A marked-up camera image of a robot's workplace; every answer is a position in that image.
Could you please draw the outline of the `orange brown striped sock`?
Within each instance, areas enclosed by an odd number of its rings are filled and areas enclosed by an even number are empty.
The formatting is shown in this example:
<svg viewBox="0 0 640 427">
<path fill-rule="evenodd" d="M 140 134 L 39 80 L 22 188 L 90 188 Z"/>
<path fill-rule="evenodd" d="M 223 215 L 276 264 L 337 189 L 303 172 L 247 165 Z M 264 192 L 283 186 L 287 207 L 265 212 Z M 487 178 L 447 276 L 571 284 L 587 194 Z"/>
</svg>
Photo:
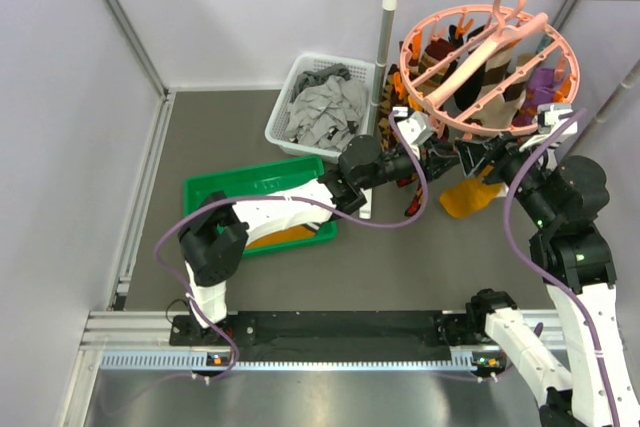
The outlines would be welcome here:
<svg viewBox="0 0 640 427">
<path fill-rule="evenodd" d="M 494 199 L 504 197 L 507 191 L 503 182 L 488 184 L 484 177 L 473 177 L 446 189 L 439 202 L 451 217 L 462 219 L 486 208 Z"/>
<path fill-rule="evenodd" d="M 249 249 L 279 245 L 287 242 L 294 242 L 312 238 L 319 230 L 318 224 L 303 224 L 280 230 L 272 234 L 261 237 L 248 245 Z"/>
</svg>

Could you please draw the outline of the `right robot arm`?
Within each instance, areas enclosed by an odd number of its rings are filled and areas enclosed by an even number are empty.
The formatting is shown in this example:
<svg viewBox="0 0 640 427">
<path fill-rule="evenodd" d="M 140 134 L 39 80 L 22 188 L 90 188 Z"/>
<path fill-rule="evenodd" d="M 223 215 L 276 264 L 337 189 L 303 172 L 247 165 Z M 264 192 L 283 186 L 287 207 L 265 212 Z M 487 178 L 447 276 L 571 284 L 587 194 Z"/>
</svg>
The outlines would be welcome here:
<svg viewBox="0 0 640 427">
<path fill-rule="evenodd" d="M 495 341 L 534 395 L 544 426 L 636 426 L 639 403 L 631 384 L 616 315 L 617 274 L 611 248 L 596 226 L 609 203 L 602 167 L 569 156 L 550 168 L 549 141 L 527 146 L 510 135 L 455 143 L 466 175 L 508 191 L 503 227 L 513 236 L 513 204 L 535 225 L 520 257 L 540 275 L 562 329 L 563 366 L 504 292 L 485 289 L 468 303 L 466 327 L 476 341 Z"/>
</svg>

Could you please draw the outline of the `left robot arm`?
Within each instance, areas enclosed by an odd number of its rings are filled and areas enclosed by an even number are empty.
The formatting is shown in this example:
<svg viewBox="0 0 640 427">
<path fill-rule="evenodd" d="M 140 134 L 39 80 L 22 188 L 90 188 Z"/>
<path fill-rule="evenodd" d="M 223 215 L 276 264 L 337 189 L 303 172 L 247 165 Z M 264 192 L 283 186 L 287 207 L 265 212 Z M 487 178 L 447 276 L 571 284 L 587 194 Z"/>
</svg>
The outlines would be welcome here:
<svg viewBox="0 0 640 427">
<path fill-rule="evenodd" d="M 426 187 L 459 163 L 453 146 L 434 136 L 384 151 L 373 137 L 359 135 L 333 168 L 297 187 L 236 202 L 222 192 L 210 195 L 203 204 L 207 210 L 177 233 L 189 279 L 192 331 L 209 344 L 226 334 L 226 281 L 249 244 L 290 228 L 352 216 L 365 205 L 368 189 L 414 174 Z"/>
</svg>

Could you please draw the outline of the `pink round clip hanger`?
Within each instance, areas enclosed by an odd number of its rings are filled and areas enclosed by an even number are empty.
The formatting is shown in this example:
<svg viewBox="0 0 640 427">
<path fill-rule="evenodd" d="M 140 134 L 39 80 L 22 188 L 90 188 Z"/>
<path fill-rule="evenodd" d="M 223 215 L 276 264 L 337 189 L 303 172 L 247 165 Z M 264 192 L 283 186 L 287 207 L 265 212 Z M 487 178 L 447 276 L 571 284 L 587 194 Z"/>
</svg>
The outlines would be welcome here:
<svg viewBox="0 0 640 427">
<path fill-rule="evenodd" d="M 464 4 L 419 22 L 400 50 L 400 97 L 438 129 L 533 134 L 535 108 L 575 100 L 580 67 L 547 14 L 526 12 L 526 2 Z"/>
</svg>

